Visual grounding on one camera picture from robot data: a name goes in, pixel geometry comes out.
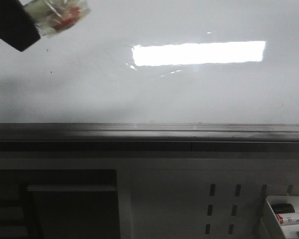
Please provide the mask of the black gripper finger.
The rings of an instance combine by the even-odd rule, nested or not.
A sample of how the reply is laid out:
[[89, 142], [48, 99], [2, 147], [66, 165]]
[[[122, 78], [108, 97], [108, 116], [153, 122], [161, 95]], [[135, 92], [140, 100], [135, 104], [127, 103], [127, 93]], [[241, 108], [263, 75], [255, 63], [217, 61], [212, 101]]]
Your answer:
[[20, 52], [41, 39], [18, 0], [0, 0], [0, 39]]

